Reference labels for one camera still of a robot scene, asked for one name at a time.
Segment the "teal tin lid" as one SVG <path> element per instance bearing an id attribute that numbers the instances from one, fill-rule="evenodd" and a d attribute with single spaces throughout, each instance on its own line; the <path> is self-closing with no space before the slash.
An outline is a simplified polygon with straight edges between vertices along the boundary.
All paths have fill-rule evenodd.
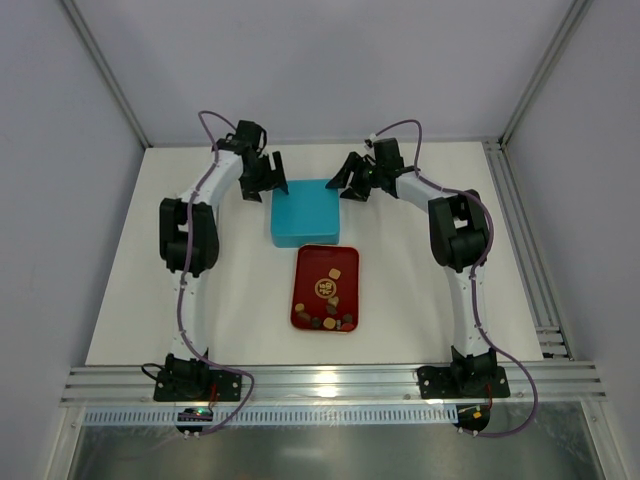
<path id="1" fill-rule="evenodd" d="M 326 189 L 328 179 L 291 180 L 289 194 L 275 190 L 271 201 L 272 224 L 302 224 L 317 231 L 323 226 L 340 227 L 339 193 Z"/>

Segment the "red rectangular tray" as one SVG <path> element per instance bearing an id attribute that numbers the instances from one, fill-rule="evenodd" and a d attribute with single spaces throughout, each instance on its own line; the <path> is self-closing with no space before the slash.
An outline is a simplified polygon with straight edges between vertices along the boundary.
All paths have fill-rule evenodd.
<path id="1" fill-rule="evenodd" d="M 341 272 L 337 280 L 328 276 L 329 271 L 338 269 Z M 349 334 L 359 324 L 359 274 L 360 255 L 353 247 L 335 245 L 305 245 L 297 252 L 296 268 L 293 283 L 290 311 L 291 325 L 301 331 L 331 332 Z M 334 306 L 335 315 L 326 310 L 328 299 L 337 296 L 339 303 Z M 311 326 L 311 319 L 305 320 L 297 316 L 295 305 L 303 303 L 304 312 L 311 318 L 319 317 L 322 325 Z M 352 322 L 343 322 L 345 314 L 353 316 Z M 323 321 L 331 317 L 336 321 L 333 329 L 323 326 Z"/>

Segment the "teal tin box with cups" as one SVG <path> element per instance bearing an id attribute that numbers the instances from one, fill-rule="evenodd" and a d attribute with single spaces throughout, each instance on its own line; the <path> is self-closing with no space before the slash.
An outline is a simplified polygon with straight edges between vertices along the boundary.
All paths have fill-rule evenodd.
<path id="1" fill-rule="evenodd" d="M 335 245 L 340 239 L 339 226 L 321 225 L 317 231 L 302 224 L 272 224 L 273 244 L 278 248 L 299 248 L 306 244 Z"/>

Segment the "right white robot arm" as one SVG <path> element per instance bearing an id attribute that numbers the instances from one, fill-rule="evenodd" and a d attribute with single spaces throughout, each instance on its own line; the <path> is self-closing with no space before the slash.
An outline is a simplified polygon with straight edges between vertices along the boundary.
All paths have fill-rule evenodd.
<path id="1" fill-rule="evenodd" d="M 370 152 L 351 152 L 326 187 L 339 190 L 344 199 L 365 202 L 373 189 L 408 202 L 428 216 L 431 253 L 449 282 L 454 318 L 451 363 L 425 385 L 444 383 L 456 396 L 478 396 L 496 378 L 497 352 L 482 326 L 484 300 L 480 287 L 484 265 L 493 245 L 493 227 L 474 190 L 441 186 L 408 166 L 396 139 L 367 142 Z"/>

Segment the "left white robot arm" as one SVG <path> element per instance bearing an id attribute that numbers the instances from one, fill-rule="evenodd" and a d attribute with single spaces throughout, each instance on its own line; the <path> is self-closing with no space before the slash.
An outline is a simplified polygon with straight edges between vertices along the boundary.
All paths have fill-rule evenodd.
<path id="1" fill-rule="evenodd" d="M 218 369 L 209 359 L 205 297 L 209 274 L 220 255 L 217 214 L 228 190 L 238 184 L 242 199 L 262 201 L 261 194 L 288 192 L 281 155 L 265 152 L 266 129 L 240 120 L 217 139 L 201 111 L 199 120 L 211 141 L 211 163 L 183 194 L 165 198 L 159 206 L 159 253 L 171 273 L 176 293 L 176 327 L 164 369 L 171 375 L 194 375 L 196 368 Z"/>

